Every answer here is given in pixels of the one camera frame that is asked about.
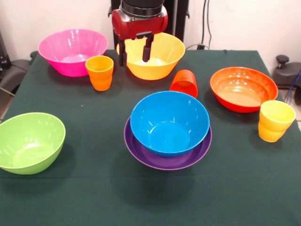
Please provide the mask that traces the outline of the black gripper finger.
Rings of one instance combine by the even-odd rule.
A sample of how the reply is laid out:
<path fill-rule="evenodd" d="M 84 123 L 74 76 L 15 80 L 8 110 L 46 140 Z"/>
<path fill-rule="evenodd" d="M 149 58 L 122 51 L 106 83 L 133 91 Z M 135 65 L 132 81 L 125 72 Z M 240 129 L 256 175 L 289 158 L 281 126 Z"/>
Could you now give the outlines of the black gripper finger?
<path fill-rule="evenodd" d="M 154 34 L 151 31 L 136 34 L 137 39 L 142 39 L 144 37 L 146 37 L 146 43 L 143 47 L 143 61 L 148 62 L 150 59 L 151 45 L 154 40 Z"/>
<path fill-rule="evenodd" d="M 126 53 L 126 45 L 125 41 L 119 39 L 119 65 L 126 66 L 127 65 L 127 53 Z"/>

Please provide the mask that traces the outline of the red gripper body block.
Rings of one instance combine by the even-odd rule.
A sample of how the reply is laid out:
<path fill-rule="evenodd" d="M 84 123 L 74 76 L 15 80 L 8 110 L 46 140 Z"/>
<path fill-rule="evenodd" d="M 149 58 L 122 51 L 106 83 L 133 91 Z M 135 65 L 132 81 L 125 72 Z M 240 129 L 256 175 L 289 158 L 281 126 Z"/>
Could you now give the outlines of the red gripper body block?
<path fill-rule="evenodd" d="M 149 34 L 163 32 L 168 23 L 164 6 L 156 8 L 134 8 L 121 6 L 111 13 L 114 33 L 119 40 L 143 38 Z"/>

